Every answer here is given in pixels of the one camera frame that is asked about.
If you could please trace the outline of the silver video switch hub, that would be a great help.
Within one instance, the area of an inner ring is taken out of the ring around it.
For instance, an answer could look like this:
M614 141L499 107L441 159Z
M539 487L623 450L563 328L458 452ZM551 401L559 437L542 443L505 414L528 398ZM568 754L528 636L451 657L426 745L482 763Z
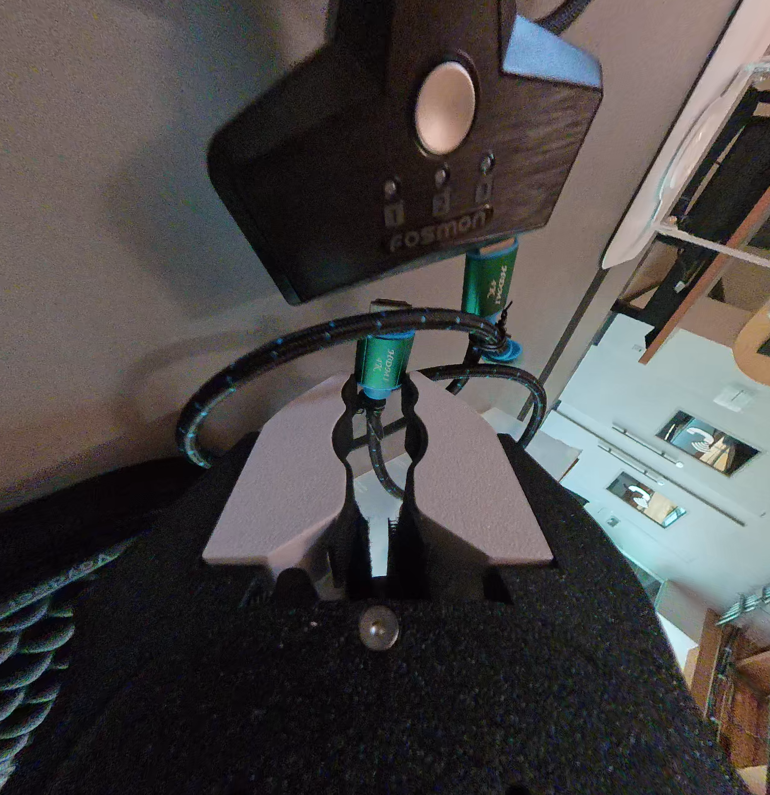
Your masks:
M323 44L212 138L292 305L544 227L601 103L589 2L330 2Z

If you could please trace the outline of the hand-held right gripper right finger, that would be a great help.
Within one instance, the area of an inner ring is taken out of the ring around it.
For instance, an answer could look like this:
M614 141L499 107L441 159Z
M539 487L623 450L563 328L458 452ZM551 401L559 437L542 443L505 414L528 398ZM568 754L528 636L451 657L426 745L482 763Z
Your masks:
M509 598L502 570L554 555L498 434L420 373L401 388L410 465L390 532L394 598Z

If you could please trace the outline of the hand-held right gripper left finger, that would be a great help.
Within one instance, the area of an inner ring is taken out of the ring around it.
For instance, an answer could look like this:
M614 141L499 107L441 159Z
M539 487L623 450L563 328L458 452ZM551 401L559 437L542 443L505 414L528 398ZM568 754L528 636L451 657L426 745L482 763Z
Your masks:
M332 593L368 595L367 523L347 463L357 385L337 374L294 398L258 434L203 550L214 566L300 568Z

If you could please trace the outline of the grey desk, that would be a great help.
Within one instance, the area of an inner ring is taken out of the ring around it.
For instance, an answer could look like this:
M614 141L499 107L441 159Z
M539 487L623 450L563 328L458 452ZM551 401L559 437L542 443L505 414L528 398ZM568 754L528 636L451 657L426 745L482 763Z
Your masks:
M603 101L509 331L564 389L631 264L601 254L737 2L592 2ZM374 297L459 305L463 259L290 307L205 149L322 40L326 2L0 2L0 512L171 455L183 403L272 338Z

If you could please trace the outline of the black wrist rest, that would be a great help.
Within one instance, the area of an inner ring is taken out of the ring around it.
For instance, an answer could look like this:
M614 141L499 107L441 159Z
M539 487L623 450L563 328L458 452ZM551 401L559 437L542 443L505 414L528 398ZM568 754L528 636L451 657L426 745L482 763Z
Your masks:
M59 696L81 594L200 472L152 460L0 513L0 792Z

